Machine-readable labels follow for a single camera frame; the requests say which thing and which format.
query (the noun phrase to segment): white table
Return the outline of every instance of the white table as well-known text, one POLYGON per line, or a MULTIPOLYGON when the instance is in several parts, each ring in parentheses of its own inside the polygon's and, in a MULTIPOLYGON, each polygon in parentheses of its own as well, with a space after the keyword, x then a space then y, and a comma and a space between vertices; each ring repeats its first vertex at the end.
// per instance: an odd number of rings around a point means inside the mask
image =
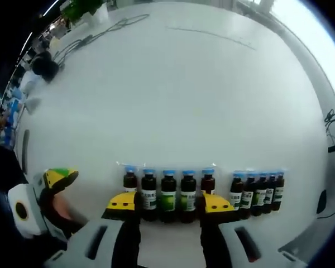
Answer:
MULTIPOLYGON (((116 161, 215 163, 222 171, 216 192, 223 197, 234 170, 286 168, 281 211, 251 221, 276 249, 288 243, 315 218, 327 164, 323 116, 301 65, 258 23, 187 3, 119 9, 97 28, 75 29, 61 48, 145 13, 148 19, 70 55, 64 72, 32 93, 42 103, 33 115, 24 113, 18 136, 30 129, 28 179, 46 168, 77 168, 66 196, 94 218, 122 190, 116 161)), ((163 229, 157 225, 154 232, 163 229)), ((176 228, 178 237, 182 232, 176 228)), ((174 250, 159 259, 161 267, 180 267, 174 250)))

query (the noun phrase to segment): bottle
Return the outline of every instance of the bottle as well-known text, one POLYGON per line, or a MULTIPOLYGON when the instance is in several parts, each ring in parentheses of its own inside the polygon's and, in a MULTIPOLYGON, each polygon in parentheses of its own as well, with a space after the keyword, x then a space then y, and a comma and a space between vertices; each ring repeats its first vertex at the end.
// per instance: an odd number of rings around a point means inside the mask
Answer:
POLYGON ((125 167, 126 175, 124 175, 123 186, 126 193, 136 192, 138 187, 138 179, 136 178, 134 166, 125 167))
POLYGON ((229 203, 234 207, 234 210, 237 211, 240 209, 241 205, 241 196, 243 192, 243 181, 244 177, 243 171, 233 172, 233 181, 231 189, 229 191, 229 203))
POLYGON ((241 207, 239 210, 241 219, 248 219, 251 216, 251 205, 253 193, 255 191, 255 172, 247 173, 247 181, 243 187, 242 197, 241 197, 241 207))
POLYGON ((196 180, 194 170, 184 170, 181 179, 181 216, 182 223, 191 223, 196 218, 196 180))
POLYGON ((267 191, 266 191, 266 198, 264 199, 264 205, 262 212, 264 214, 269 214, 272 211, 272 200, 273 194, 275 190, 275 177, 276 173, 270 173, 269 179, 267 181, 267 191))
POLYGON ((264 199, 266 198, 266 192, 267 192, 267 176, 268 173, 262 172, 259 175, 259 180, 256 182, 252 200, 252 208, 251 208, 253 216, 262 215, 264 199))
POLYGON ((202 170, 203 178, 201 180, 201 192, 214 194, 215 179, 213 176, 214 169, 202 170))
POLYGON ((275 191, 272 202, 272 210, 278 211, 280 209, 281 199, 284 191, 284 172, 280 171, 277 174, 277 180, 275 182, 275 191))
POLYGON ((154 169, 144 169, 145 176, 141 179, 141 195, 143 199, 142 218, 152 222, 157 219, 156 209, 156 178, 154 169))
POLYGON ((175 221, 176 180, 175 170, 164 170, 161 180, 161 213, 160 220, 165 223, 175 221))

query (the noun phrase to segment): bottle label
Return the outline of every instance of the bottle label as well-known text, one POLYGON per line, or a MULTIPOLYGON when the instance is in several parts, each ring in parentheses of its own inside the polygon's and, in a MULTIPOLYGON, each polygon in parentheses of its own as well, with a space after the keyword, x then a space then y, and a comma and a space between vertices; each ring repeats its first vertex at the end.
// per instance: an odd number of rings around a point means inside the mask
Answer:
POLYGON ((239 210, 240 209, 241 196, 242 196, 242 193, 233 193, 233 192, 229 193, 229 203, 231 205, 233 205, 233 207, 234 207, 235 210, 239 210))
POLYGON ((274 189, 273 188, 268 188, 267 189, 267 191, 266 191, 266 198, 264 199, 264 203, 265 204, 271 204, 272 203, 273 193, 274 193, 274 189))
POLYGON ((163 211, 175 210, 175 197, 176 192, 161 191, 161 208, 163 209, 163 211))
POLYGON ((130 193, 130 192, 136 192, 136 188, 128 188, 128 187, 124 187, 124 192, 125 193, 130 193))
POLYGON ((181 208, 183 211, 194 211, 196 191, 194 192, 181 192, 181 208))
POLYGON ((143 197, 143 209, 156 209, 156 190, 141 190, 143 197))
POLYGON ((253 195, 253 206, 261 207, 264 205, 264 199, 266 198, 266 189, 257 189, 253 195))
POLYGON ((253 192, 243 191, 242 198, 241 198, 241 208, 246 208, 246 209, 251 208, 252 197, 253 197, 253 192))
POLYGON ((283 191, 284 191, 284 187, 275 188, 273 202, 281 202, 281 198, 283 197, 283 191))
POLYGON ((201 190, 201 193, 202 193, 202 194, 205 194, 205 193, 206 193, 206 191, 205 191, 205 190, 201 190))

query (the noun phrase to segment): bottle row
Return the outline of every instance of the bottle row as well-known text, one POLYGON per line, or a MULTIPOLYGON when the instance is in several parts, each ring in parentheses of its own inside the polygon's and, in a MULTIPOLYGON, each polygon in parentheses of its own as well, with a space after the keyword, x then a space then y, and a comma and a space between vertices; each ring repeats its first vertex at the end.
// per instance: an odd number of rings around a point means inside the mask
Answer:
MULTIPOLYGON (((126 166, 123 186, 126 192, 137 191, 138 178, 136 167, 126 166)), ((214 168, 202 170, 201 191, 209 194, 215 192, 214 168)), ((183 170, 181 179, 180 199, 176 198, 176 171, 164 170, 161 179, 161 195, 159 202, 156 196, 156 170, 143 169, 141 179, 142 218, 154 221, 158 217, 163 222, 175 221, 179 215, 181 222, 190 223, 196 217, 196 187, 194 170, 183 170)), ((257 173, 254 171, 235 171, 229 193, 229 202, 241 219, 247 219, 253 214, 260 216, 279 210, 283 196, 284 173, 257 173)))

